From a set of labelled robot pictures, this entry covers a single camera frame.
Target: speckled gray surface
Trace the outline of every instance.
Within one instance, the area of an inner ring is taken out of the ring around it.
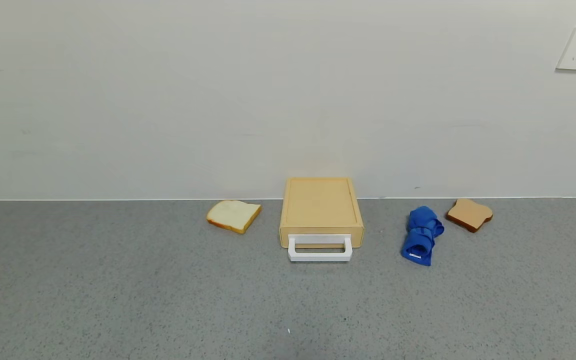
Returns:
[[[0,359],[576,359],[576,200],[480,202],[429,268],[406,216],[450,200],[359,201],[347,264],[290,263],[280,201],[245,235],[211,201],[0,202]]]

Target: wooden box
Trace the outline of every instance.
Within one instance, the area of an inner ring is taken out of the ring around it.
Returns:
[[[288,236],[299,234],[350,235],[352,248],[364,239],[353,182],[348,177],[292,177],[286,183],[279,238],[288,248]],[[300,243],[297,248],[343,248],[339,243]]]

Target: bread slice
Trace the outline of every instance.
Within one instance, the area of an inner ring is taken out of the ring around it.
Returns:
[[[206,220],[212,225],[243,234],[261,212],[261,205],[239,200],[224,200],[213,206]]]
[[[446,214],[446,219],[476,233],[484,223],[492,219],[492,210],[468,198],[460,198]]]

